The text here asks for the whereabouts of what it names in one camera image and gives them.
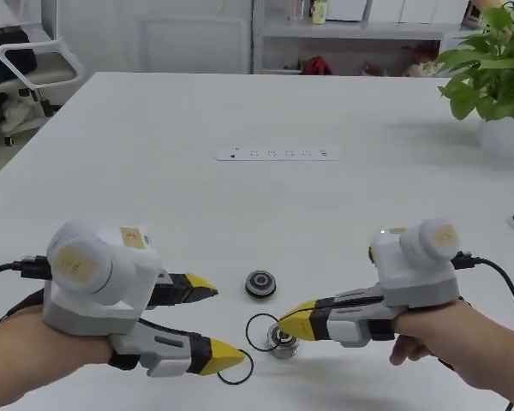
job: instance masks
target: metal bearing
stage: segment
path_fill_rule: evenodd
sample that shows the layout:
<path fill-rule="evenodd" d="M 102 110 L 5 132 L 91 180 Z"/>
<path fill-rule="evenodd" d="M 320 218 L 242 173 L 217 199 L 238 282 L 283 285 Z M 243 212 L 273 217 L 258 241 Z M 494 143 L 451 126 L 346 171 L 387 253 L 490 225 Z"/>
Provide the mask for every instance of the metal bearing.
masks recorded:
<path fill-rule="evenodd" d="M 277 324 L 268 329 L 266 345 L 272 355 L 279 360 L 288 360 L 294 357 L 299 350 L 299 340 L 281 331 Z"/>
<path fill-rule="evenodd" d="M 276 279 L 268 271 L 254 271 L 246 280 L 246 291 L 260 300 L 268 298 L 276 292 Z"/>

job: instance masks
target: sticker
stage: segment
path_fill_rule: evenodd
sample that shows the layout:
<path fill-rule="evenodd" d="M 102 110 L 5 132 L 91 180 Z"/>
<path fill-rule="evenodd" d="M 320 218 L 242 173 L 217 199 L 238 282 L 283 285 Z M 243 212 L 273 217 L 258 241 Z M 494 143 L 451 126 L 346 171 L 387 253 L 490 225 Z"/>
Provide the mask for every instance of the sticker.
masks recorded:
<path fill-rule="evenodd" d="M 91 280 L 96 267 L 97 261 L 70 246 L 61 248 L 53 260 L 54 272 L 70 277 L 80 284 Z"/>
<path fill-rule="evenodd" d="M 445 227 L 436 229 L 433 235 L 433 242 L 436 247 L 449 246 L 457 240 L 457 232 L 455 232 L 452 225 L 446 225 Z"/>
<path fill-rule="evenodd" d="M 405 227 L 395 227 L 393 229 L 388 229 L 389 234 L 402 234 L 405 233 Z"/>
<path fill-rule="evenodd" d="M 141 235 L 139 229 L 121 227 L 120 232 L 122 233 L 122 241 L 125 247 L 136 248 L 138 250 L 145 248 L 143 236 Z"/>

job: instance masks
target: red object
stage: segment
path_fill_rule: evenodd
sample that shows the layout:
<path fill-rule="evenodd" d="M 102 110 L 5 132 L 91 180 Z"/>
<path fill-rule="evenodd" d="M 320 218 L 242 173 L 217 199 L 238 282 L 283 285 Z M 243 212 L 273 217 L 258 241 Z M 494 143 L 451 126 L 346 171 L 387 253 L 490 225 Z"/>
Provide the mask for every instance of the red object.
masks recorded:
<path fill-rule="evenodd" d="M 313 57 L 303 62 L 300 75 L 333 75 L 333 71 L 322 57 Z"/>

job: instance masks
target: white table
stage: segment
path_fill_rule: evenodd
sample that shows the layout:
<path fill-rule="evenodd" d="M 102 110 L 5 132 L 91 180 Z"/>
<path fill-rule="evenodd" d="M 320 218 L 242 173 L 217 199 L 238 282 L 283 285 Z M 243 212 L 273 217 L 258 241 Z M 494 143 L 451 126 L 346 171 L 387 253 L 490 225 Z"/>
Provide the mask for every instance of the white table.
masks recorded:
<path fill-rule="evenodd" d="M 219 297 L 147 317 L 248 348 L 258 312 L 374 284 L 368 243 L 386 225 L 449 218 L 463 248 L 514 277 L 514 168 L 484 158 L 478 121 L 456 122 L 435 80 L 98 74 L 0 173 L 0 263 L 42 253 L 72 217 L 146 223 L 170 271 L 193 271 Z M 331 163 L 221 163 L 223 146 L 336 146 Z M 271 271 L 278 293 L 243 291 Z M 475 307 L 514 327 L 514 302 L 487 268 L 460 273 Z M 0 315 L 39 285 L 0 277 Z M 146 378 L 89 367 L 13 410 L 500 411 L 435 360 L 395 368 L 391 344 L 304 343 L 288 362 L 251 350 L 255 374 Z"/>

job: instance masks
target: power strip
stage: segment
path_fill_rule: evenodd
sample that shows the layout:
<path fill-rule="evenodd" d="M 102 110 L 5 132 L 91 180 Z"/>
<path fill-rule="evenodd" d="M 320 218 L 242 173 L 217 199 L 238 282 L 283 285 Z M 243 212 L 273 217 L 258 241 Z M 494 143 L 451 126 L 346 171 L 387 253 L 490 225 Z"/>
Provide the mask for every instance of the power strip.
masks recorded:
<path fill-rule="evenodd" d="M 228 147 L 215 152 L 218 161 L 338 161 L 335 148 L 247 148 Z"/>

